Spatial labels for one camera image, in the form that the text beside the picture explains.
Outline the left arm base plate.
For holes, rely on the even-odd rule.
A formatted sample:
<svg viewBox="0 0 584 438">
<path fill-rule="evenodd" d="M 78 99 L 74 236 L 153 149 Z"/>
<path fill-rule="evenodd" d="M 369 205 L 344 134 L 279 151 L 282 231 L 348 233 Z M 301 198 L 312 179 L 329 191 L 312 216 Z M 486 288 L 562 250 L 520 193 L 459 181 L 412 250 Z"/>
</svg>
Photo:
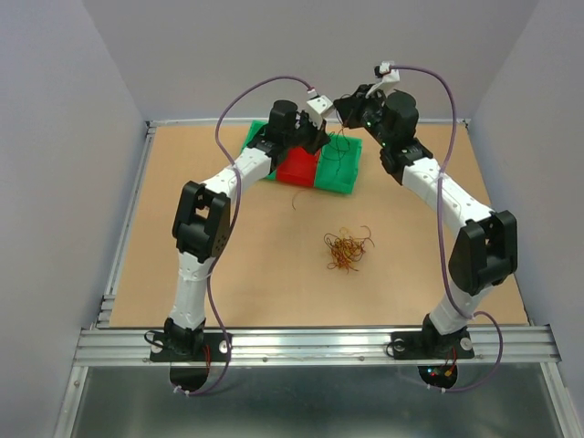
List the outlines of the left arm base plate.
<svg viewBox="0 0 584 438">
<path fill-rule="evenodd" d="M 144 334 L 144 340 L 150 345 L 151 362 L 225 362 L 227 359 L 227 342 L 222 332 L 204 332 L 203 335 L 189 343 L 175 342 L 165 333 L 149 330 Z"/>
</svg>

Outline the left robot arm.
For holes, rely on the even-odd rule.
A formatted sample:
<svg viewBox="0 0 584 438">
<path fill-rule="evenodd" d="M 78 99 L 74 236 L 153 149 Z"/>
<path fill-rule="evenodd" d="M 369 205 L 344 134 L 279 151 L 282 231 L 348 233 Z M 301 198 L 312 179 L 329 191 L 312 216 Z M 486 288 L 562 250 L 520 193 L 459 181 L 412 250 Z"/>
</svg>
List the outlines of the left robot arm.
<svg viewBox="0 0 584 438">
<path fill-rule="evenodd" d="M 232 164 L 182 188 L 172 225 L 179 256 L 177 291 L 156 342 L 170 360 L 191 361 L 202 352 L 207 279 L 231 236 L 235 203 L 252 184 L 274 172 L 290 150 L 314 155 L 328 144 L 325 118 L 332 110 L 324 95 L 308 100 L 302 111 L 289 100 L 276 101 L 268 122 Z"/>
</svg>

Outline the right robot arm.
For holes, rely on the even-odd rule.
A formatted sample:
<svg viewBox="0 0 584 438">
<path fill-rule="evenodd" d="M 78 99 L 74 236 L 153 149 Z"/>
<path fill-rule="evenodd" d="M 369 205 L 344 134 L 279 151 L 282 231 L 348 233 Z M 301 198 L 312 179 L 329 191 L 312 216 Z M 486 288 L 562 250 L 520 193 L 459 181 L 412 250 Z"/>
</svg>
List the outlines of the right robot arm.
<svg viewBox="0 0 584 438">
<path fill-rule="evenodd" d="M 416 136 L 419 112 L 413 96 L 385 94 L 361 85 L 335 99 L 345 128 L 363 128 L 380 145 L 381 164 L 437 214 L 438 228 L 455 236 L 450 254 L 440 253 L 445 296 L 424 317 L 417 332 L 395 332 L 391 355 L 396 360 L 441 359 L 454 352 L 473 357 L 467 331 L 480 302 L 517 268 L 517 222 L 508 211 L 497 212 L 466 192 L 443 172 Z"/>
</svg>

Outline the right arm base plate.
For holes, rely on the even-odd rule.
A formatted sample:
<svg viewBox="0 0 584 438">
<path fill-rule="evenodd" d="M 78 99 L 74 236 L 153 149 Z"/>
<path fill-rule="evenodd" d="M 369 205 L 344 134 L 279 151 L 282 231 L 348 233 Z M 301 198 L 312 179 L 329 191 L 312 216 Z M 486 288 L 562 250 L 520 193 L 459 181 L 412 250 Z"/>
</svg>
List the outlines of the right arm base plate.
<svg viewBox="0 0 584 438">
<path fill-rule="evenodd" d="M 454 356 L 469 360 L 475 357 L 467 330 L 444 336 L 424 335 L 421 331 L 392 332 L 390 348 L 396 360 L 446 360 Z"/>
</svg>

